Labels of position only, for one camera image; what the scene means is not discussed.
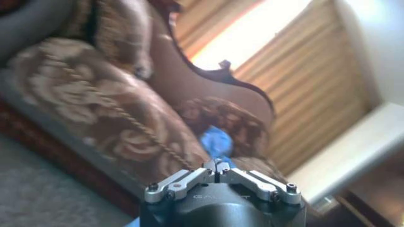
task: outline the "bolt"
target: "bolt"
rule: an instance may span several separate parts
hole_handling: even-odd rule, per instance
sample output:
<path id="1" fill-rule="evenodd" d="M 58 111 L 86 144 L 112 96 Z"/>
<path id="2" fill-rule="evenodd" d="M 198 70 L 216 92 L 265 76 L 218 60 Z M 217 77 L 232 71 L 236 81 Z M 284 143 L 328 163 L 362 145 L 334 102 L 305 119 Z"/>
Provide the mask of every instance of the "bolt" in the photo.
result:
<path id="1" fill-rule="evenodd" d="M 270 193 L 270 201 L 277 202 L 280 200 L 278 192 Z"/>
<path id="2" fill-rule="evenodd" d="M 221 62 L 218 62 L 218 66 L 222 69 L 229 69 L 230 65 L 232 65 L 232 63 L 225 59 Z"/>
<path id="3" fill-rule="evenodd" d="M 296 186 L 293 183 L 288 183 L 288 184 L 285 185 L 285 191 L 286 191 L 288 193 L 296 193 L 296 191 L 297 191 L 297 186 Z"/>
<path id="4" fill-rule="evenodd" d="M 150 183 L 148 186 L 148 191 L 154 192 L 158 189 L 158 184 L 157 183 Z"/>
<path id="5" fill-rule="evenodd" d="M 166 200 L 173 200 L 176 198 L 176 194 L 173 191 L 168 191 L 165 194 Z"/>

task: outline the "white wall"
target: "white wall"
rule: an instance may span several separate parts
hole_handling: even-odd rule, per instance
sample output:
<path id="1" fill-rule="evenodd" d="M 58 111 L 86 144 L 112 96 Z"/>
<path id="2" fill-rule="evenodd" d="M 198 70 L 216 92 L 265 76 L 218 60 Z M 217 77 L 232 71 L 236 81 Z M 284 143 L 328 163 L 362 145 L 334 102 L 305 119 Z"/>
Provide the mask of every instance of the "white wall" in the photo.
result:
<path id="1" fill-rule="evenodd" d="M 337 0 L 374 105 L 404 105 L 404 0 Z"/>
<path id="2" fill-rule="evenodd" d="M 309 203 L 404 147 L 404 0 L 336 0 L 374 110 L 288 176 Z"/>

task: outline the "floral upholstery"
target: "floral upholstery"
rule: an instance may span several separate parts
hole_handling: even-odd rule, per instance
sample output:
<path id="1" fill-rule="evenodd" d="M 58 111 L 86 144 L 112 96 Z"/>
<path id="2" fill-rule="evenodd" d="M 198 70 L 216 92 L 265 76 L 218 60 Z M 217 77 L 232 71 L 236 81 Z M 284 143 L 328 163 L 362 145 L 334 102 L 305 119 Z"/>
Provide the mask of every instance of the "floral upholstery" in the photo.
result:
<path id="1" fill-rule="evenodd" d="M 145 0 L 78 0 L 60 35 L 89 41 L 112 64 L 148 79 L 150 27 Z"/>
<path id="2" fill-rule="evenodd" d="M 134 73 L 144 79 L 150 74 L 144 0 L 76 2 L 76 11 L 58 33 L 64 38 L 46 39 L 12 60 L 25 101 L 144 185 L 209 160 L 194 137 L 209 125 L 230 135 L 232 160 L 240 169 L 254 169 L 284 180 L 261 158 L 268 132 L 248 111 L 206 97 L 177 106 L 178 116 L 146 83 L 132 76 Z M 93 43 L 84 38 L 92 22 Z"/>
<path id="3" fill-rule="evenodd" d="M 196 136 L 210 125 L 224 130 L 233 139 L 233 157 L 256 157 L 268 147 L 268 132 L 262 122 L 232 102 L 208 97 L 193 99 L 176 108 Z"/>
<path id="4" fill-rule="evenodd" d="M 12 67 L 26 102 L 144 184 L 209 160 L 168 104 L 90 45 L 49 38 Z"/>

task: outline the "sunlight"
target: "sunlight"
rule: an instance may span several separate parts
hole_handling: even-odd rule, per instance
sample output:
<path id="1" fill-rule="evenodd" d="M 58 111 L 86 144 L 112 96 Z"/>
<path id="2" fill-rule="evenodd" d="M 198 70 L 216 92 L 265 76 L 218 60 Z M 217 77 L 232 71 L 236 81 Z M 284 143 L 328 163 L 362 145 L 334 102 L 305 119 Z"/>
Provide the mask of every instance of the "sunlight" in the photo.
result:
<path id="1" fill-rule="evenodd" d="M 224 59 L 234 70 L 265 46 L 310 0 L 265 0 L 190 58 L 196 66 L 214 70 Z"/>

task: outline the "blue object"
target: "blue object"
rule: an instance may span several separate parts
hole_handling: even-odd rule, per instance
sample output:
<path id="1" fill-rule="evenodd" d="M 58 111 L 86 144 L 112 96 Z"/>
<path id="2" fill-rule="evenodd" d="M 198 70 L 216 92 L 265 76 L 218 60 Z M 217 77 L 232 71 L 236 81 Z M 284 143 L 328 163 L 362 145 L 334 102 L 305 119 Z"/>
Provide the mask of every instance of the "blue object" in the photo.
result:
<path id="1" fill-rule="evenodd" d="M 236 167 L 229 158 L 233 149 L 233 140 L 222 130 L 210 126 L 200 137 L 200 143 L 210 158 L 220 158 L 228 163 L 230 168 Z"/>
<path id="2" fill-rule="evenodd" d="M 136 218 L 125 227 L 140 227 L 140 218 Z"/>

